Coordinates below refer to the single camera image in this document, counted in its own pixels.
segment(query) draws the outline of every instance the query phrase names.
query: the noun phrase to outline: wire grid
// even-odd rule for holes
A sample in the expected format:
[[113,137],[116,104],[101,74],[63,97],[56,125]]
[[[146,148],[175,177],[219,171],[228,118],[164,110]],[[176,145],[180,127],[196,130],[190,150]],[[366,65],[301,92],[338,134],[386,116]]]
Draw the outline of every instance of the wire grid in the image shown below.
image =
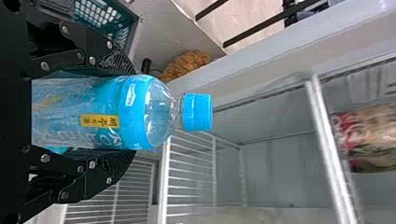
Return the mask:
[[76,0],[75,15],[77,21],[99,29],[122,48],[125,47],[136,21],[134,16],[108,0]]
[[239,146],[177,130],[163,146],[158,223],[194,223],[219,206],[243,206]]
[[116,185],[90,200],[69,204],[64,224],[148,223],[154,166],[134,160]]

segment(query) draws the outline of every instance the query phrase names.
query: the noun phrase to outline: bottle label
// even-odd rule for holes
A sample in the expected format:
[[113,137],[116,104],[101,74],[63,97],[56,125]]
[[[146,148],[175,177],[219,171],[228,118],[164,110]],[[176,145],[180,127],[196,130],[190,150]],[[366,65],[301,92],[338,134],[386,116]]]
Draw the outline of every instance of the bottle label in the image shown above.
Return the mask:
[[81,127],[94,127],[94,128],[119,128],[120,117],[117,115],[81,115]]

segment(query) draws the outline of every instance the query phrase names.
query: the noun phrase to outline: green basket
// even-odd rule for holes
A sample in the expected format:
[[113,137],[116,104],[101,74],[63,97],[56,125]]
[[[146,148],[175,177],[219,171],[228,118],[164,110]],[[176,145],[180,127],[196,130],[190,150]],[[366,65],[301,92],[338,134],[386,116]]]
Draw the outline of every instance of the green basket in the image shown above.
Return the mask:
[[111,0],[76,0],[75,20],[98,29],[124,49],[138,18]]

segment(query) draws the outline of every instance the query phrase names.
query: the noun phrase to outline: plastic bottle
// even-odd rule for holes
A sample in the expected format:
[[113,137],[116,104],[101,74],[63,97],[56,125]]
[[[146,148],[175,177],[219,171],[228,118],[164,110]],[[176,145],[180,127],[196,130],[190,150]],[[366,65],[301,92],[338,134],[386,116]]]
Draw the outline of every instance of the plastic bottle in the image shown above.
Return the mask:
[[32,142],[66,147],[154,149],[176,126],[210,131],[207,94],[175,97],[155,77],[48,78],[33,82]]

